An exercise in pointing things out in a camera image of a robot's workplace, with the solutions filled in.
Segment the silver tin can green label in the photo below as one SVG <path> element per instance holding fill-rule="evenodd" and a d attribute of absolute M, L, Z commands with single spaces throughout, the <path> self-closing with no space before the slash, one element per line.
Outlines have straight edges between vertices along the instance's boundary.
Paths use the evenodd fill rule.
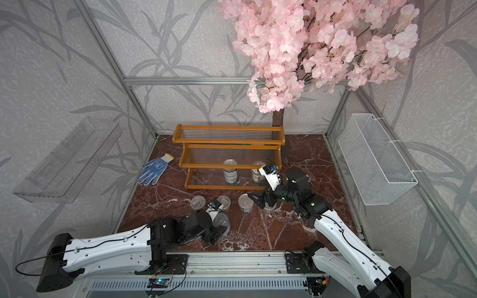
<path fill-rule="evenodd" d="M 249 198 L 248 194 L 240 195 L 237 202 L 240 210 L 245 214 L 251 213 L 255 206 L 255 203 L 251 198 Z"/>

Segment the tin can purple label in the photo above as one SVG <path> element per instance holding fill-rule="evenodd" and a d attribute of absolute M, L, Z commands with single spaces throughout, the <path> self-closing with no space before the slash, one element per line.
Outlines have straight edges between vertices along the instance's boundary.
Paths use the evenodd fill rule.
<path fill-rule="evenodd" d="M 224 237 L 227 236 L 231 229 L 231 224 L 228 215 L 225 212 L 218 212 L 214 220 L 212 221 L 213 226 L 215 227 L 225 227 L 226 231 L 222 234 Z"/>

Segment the jar red green label bottom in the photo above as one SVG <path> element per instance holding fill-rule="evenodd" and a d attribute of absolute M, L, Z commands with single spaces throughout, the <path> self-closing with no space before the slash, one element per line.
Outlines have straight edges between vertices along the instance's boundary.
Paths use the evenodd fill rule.
<path fill-rule="evenodd" d="M 254 165 L 257 165 L 258 168 L 253 168 L 251 169 L 252 173 L 252 180 L 255 184 L 261 185 L 266 179 L 265 177 L 259 172 L 259 169 L 265 165 L 264 162 L 262 161 L 256 161 L 253 163 Z"/>

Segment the clear seed jar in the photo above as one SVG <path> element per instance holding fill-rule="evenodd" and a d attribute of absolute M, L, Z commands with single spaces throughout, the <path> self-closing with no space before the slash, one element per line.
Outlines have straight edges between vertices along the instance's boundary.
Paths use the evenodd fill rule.
<path fill-rule="evenodd" d="M 222 212 L 228 212 L 231 207 L 231 200 L 228 196 L 219 196 L 217 201 L 221 203 Z"/>
<path fill-rule="evenodd" d="M 195 196 L 190 201 L 192 210 L 198 211 L 206 206 L 206 199 L 204 196 Z"/>

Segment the tall can green white label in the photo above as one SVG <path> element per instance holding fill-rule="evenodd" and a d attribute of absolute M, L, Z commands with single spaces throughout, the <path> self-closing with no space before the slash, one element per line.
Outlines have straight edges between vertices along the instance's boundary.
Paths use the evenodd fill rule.
<path fill-rule="evenodd" d="M 226 165 L 226 166 L 231 166 L 230 168 L 224 168 L 223 169 L 224 179 L 225 179 L 226 183 L 228 183 L 230 185 L 236 184 L 237 181 L 239 180 L 238 170 L 236 168 L 238 163 L 233 159 L 228 159 L 228 160 L 225 160 L 223 162 L 223 164 Z"/>

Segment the orange wooden three-tier shelf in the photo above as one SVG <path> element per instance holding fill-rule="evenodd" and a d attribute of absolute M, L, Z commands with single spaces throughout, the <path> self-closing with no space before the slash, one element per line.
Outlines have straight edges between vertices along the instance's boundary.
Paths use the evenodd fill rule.
<path fill-rule="evenodd" d="M 261 191 L 252 180 L 253 163 L 273 163 L 281 169 L 284 128 L 249 126 L 177 125 L 173 142 L 183 145 L 179 161 L 187 170 L 185 188 Z M 233 159 L 238 165 L 238 181 L 230 185 L 224 179 L 223 164 Z"/>

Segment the clear seed jar shelf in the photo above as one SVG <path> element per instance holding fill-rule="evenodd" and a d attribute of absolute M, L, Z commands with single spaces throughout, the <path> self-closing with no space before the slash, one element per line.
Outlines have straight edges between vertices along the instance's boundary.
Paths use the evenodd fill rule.
<path fill-rule="evenodd" d="M 263 210 L 265 212 L 270 213 L 270 212 L 274 211 L 276 208 L 277 208 L 277 203 L 275 203 L 274 205 L 270 205 L 269 203 L 266 202 L 265 207 L 263 208 Z"/>

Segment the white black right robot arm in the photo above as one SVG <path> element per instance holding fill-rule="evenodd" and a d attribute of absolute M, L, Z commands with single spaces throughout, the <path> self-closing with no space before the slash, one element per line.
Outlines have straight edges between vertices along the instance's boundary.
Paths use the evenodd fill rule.
<path fill-rule="evenodd" d="M 263 165 L 258 171 L 268 186 L 262 192 L 250 192 L 248 197 L 261 209 L 278 201 L 289 202 L 343 256 L 336 258 L 322 243 L 315 242 L 302 253 L 307 269 L 328 274 L 357 298 L 411 297 L 409 273 L 401 266 L 392 267 L 360 240 L 332 206 L 313 193 L 303 170 L 296 167 L 287 170 L 285 183 L 273 164 Z"/>

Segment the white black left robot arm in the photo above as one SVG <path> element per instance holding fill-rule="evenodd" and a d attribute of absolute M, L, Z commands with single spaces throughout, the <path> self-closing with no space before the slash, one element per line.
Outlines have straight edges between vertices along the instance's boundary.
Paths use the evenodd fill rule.
<path fill-rule="evenodd" d="M 62 233 L 48 249 L 36 290 L 57 291 L 95 274 L 184 274 L 188 256 L 168 252 L 198 238 L 214 245 L 228 229 L 227 214 L 208 208 L 182 217 L 161 217 L 104 237 L 78 239 Z"/>

